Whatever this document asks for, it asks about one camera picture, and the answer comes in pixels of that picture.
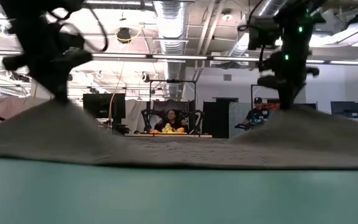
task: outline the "gray cloth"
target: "gray cloth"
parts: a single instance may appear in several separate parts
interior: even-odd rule
[[[230,140],[131,138],[49,101],[0,124],[0,157],[77,164],[212,169],[358,169],[358,122],[308,108],[278,111]]]

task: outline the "man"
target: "man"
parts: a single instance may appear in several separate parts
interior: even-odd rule
[[[255,108],[248,112],[247,117],[243,122],[244,125],[249,123],[262,124],[269,118],[269,110],[263,108],[261,97],[255,97],[254,104]]]

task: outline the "computer screen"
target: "computer screen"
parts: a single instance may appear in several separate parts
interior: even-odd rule
[[[358,118],[358,101],[332,101],[331,114]]]
[[[317,104],[316,103],[297,103],[296,105],[302,105],[302,106],[308,106],[314,110],[317,110]]]
[[[108,118],[112,93],[84,94],[83,107],[95,118]],[[116,93],[111,105],[111,117],[125,118],[125,94]]]

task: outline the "baseball cap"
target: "baseball cap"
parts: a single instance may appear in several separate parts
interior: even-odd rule
[[[255,97],[254,103],[262,103],[261,97]]]

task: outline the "desk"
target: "desk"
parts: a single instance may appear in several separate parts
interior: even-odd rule
[[[127,137],[188,137],[188,138],[212,138],[210,134],[125,134]]]
[[[0,224],[357,224],[358,172],[153,170],[0,159]]]

